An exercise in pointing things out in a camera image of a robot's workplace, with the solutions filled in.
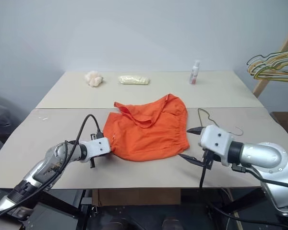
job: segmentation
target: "table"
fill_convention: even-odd
[[[149,76],[149,85],[120,85],[117,76],[130,73],[102,73],[105,82],[91,88],[82,79],[84,73],[67,72],[48,92],[30,115],[12,133],[0,151],[0,187],[11,188],[44,158],[46,151],[65,139],[73,140],[84,117],[92,113],[101,127],[114,101],[143,104],[159,99],[167,93],[179,96],[188,108],[187,128],[199,126],[198,107],[206,108],[218,124],[231,132],[244,131],[237,141],[274,142],[288,151],[288,134],[269,115],[232,71],[200,72],[196,85],[188,84],[188,72],[132,73]],[[203,122],[208,125],[206,116]],[[96,132],[88,122],[82,140],[89,140]],[[190,148],[186,154],[201,158],[198,136],[188,134]],[[176,156],[157,161],[131,162],[114,155],[96,158],[96,168],[89,163],[69,164],[54,188],[130,188],[130,187],[198,187],[202,168]],[[259,182],[247,174],[233,172],[215,162],[206,173],[207,187],[250,187]]]

